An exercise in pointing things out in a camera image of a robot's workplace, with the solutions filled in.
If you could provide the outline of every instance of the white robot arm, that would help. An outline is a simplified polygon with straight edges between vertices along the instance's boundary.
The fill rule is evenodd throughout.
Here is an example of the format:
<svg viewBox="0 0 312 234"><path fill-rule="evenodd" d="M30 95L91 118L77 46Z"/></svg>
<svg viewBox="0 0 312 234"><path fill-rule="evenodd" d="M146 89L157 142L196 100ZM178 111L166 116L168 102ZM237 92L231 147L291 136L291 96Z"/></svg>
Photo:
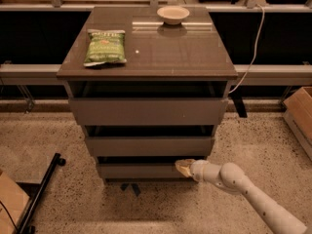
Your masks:
<svg viewBox="0 0 312 234"><path fill-rule="evenodd" d="M276 234L312 234L303 222L277 204L272 198L257 188L244 171L233 163L222 166L207 160L178 160L178 171L199 182L209 182L217 188L231 193L242 194L255 211Z"/></svg>

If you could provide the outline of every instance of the cabinet top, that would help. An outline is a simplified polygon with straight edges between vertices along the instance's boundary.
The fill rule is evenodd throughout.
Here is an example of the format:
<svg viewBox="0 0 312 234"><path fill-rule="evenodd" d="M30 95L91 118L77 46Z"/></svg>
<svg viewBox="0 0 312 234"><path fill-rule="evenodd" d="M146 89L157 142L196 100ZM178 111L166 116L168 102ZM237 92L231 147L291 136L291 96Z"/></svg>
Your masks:
<svg viewBox="0 0 312 234"><path fill-rule="evenodd" d="M166 25L152 7L95 7L59 72L59 79L236 79L237 73L203 7L186 7L179 25ZM88 29L125 30L124 64L83 65Z"/></svg>

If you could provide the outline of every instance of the small bowl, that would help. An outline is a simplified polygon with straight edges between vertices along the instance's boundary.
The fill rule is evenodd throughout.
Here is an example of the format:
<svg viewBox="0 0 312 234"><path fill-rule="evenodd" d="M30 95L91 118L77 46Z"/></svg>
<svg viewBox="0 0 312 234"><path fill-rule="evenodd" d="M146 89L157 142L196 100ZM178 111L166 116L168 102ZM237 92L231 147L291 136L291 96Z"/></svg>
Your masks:
<svg viewBox="0 0 312 234"><path fill-rule="evenodd" d="M189 16L189 11L180 6L166 6L157 11L166 24L177 25Z"/></svg>

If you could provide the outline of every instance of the wooden cabinet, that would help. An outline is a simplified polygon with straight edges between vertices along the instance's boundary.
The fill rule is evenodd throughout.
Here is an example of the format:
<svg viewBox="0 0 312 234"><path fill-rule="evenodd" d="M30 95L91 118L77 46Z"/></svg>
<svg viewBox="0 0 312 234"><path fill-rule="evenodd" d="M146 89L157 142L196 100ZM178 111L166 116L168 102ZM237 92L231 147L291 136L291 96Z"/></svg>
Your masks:
<svg viewBox="0 0 312 234"><path fill-rule="evenodd" d="M182 177L175 160L210 155L237 74L206 9L189 10L169 26L149 7L94 8L61 66L102 178ZM85 68L89 28L125 30L127 63Z"/></svg>

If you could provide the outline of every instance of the green snack bag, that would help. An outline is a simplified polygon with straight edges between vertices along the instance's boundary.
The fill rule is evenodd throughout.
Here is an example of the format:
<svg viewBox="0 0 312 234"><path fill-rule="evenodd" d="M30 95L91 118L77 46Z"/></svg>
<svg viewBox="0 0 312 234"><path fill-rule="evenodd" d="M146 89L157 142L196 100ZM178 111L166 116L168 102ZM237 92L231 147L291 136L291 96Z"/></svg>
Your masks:
<svg viewBox="0 0 312 234"><path fill-rule="evenodd" d="M89 29L91 43L86 53L85 66L95 66L104 63L126 63L124 30Z"/></svg>

